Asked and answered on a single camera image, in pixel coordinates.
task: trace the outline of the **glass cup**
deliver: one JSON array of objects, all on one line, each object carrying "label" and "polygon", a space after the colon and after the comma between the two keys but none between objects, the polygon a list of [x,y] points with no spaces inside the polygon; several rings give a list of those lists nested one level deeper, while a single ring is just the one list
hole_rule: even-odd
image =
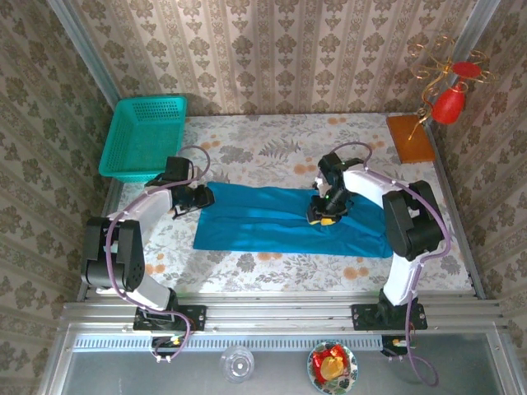
[{"label": "glass cup", "polygon": [[231,346],[220,359],[222,373],[231,383],[243,383],[254,370],[254,357],[247,347]]}]

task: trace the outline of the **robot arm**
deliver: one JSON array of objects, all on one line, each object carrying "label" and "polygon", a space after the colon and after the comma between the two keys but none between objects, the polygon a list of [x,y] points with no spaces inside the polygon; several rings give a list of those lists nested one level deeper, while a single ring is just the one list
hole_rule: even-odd
[{"label": "robot arm", "polygon": [[[189,168],[189,160],[169,157],[165,172],[150,181],[142,193],[189,179]],[[119,289],[126,291],[131,299],[152,309],[177,310],[175,292],[145,273],[143,247],[150,239],[157,222],[169,210],[175,210],[176,218],[213,203],[214,196],[209,188],[204,185],[191,188],[184,184],[158,190],[133,210],[125,212],[112,234],[112,263]],[[120,212],[107,217],[94,217],[87,223],[81,271],[82,280],[91,286],[112,289],[105,260],[105,239],[110,222]]]},{"label": "robot arm", "polygon": [[[394,257],[381,295],[391,306],[406,304],[420,258],[437,249],[443,239],[441,228],[421,203],[393,184],[379,181],[369,174],[361,160],[341,161],[333,152],[322,158],[319,168],[329,189],[323,193],[324,196],[312,198],[308,221],[322,225],[339,221],[346,214],[346,203],[353,194],[361,194],[383,208],[386,236],[394,250]],[[319,191],[324,189],[324,179],[316,180]],[[417,181],[408,187],[438,211],[428,183]]]}]

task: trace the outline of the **wall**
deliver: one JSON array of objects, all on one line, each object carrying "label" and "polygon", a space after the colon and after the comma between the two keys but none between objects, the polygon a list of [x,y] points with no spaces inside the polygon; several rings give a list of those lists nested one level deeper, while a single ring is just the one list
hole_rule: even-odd
[{"label": "wall", "polygon": [[527,371],[527,2],[501,0],[478,48],[500,81],[436,135],[487,295]]},{"label": "wall", "polygon": [[417,108],[409,45],[456,36],[475,0],[69,0],[122,97],[189,113]]},{"label": "wall", "polygon": [[45,1],[0,2],[0,394],[36,390],[82,224],[99,214],[111,109]]}]

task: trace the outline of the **blue cloth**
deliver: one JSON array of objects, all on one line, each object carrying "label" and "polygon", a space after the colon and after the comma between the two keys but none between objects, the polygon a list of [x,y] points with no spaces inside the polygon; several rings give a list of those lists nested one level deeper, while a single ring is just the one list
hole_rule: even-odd
[{"label": "blue cloth", "polygon": [[335,225],[310,225],[307,207],[316,191],[208,183],[216,202],[202,209],[195,249],[259,253],[392,255],[382,209],[363,196]]}]

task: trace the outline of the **decorative plate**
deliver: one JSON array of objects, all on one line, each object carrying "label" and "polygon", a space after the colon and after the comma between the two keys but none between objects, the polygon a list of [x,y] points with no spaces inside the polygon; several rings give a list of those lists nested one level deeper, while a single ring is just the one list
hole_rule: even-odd
[{"label": "decorative plate", "polygon": [[353,383],[357,381],[358,376],[358,366],[357,359],[350,351],[349,348],[340,344],[346,352],[347,355],[347,368],[344,369],[344,372],[341,376],[338,376],[336,379],[331,381],[326,381],[324,384],[320,383],[316,379],[315,371],[313,368],[313,352],[321,352],[326,349],[330,349],[335,345],[340,344],[338,342],[321,342],[313,351],[310,353],[309,358],[307,359],[307,375],[310,377],[311,382],[319,391],[322,393],[327,393],[329,395],[343,395],[352,389]]}]

